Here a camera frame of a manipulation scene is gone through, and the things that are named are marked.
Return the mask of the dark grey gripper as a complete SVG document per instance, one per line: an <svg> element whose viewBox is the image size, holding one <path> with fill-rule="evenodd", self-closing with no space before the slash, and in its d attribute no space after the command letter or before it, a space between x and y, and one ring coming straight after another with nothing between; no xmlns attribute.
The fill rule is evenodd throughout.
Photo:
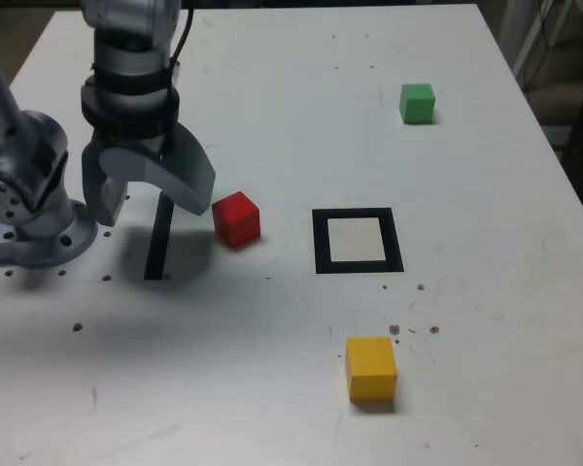
<svg viewBox="0 0 583 466"><path fill-rule="evenodd" d="M112 227L120 214L127 183L156 186L194 215L210 207L216 172L197 139L180 123L149 139L96 128L82 154L86 205L101 225Z"/></svg>

